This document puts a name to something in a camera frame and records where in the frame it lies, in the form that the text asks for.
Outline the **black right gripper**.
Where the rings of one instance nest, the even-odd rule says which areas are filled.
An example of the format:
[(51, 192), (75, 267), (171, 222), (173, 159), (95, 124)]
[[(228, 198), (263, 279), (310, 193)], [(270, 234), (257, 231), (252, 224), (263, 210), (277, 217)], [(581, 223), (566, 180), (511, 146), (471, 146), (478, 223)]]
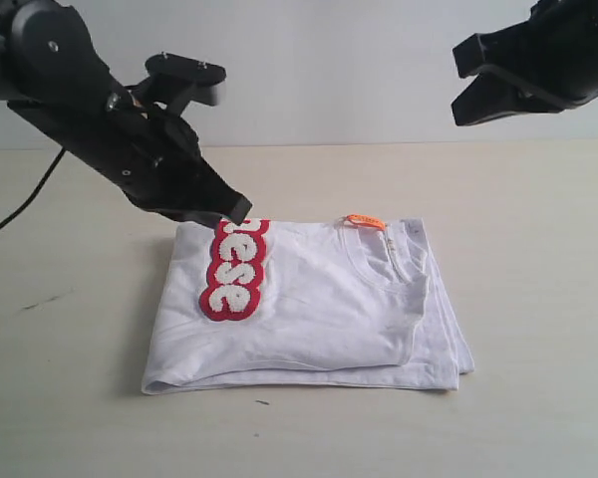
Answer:
[(527, 22), (474, 33), (452, 55), (476, 77), (450, 105), (457, 126), (563, 111), (544, 99), (578, 108), (598, 97), (598, 1), (539, 1)]

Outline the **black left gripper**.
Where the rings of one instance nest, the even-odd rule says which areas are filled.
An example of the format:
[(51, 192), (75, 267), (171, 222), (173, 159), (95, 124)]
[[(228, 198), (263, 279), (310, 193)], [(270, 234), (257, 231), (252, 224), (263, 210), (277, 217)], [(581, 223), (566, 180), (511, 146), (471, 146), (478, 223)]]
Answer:
[(252, 203), (204, 159), (181, 114), (213, 106), (214, 87), (70, 87), (10, 100), (8, 108), (117, 186), (135, 207), (176, 222), (240, 225)]

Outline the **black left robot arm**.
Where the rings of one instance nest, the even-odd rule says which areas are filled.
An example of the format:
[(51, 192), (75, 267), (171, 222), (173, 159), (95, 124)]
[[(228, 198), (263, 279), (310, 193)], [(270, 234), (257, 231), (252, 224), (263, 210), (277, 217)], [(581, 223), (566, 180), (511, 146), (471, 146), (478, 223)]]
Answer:
[(251, 202), (205, 161), (182, 116), (217, 104), (224, 68), (161, 53), (146, 69), (120, 83), (71, 6), (0, 1), (0, 102), (143, 211), (209, 228), (243, 222)]

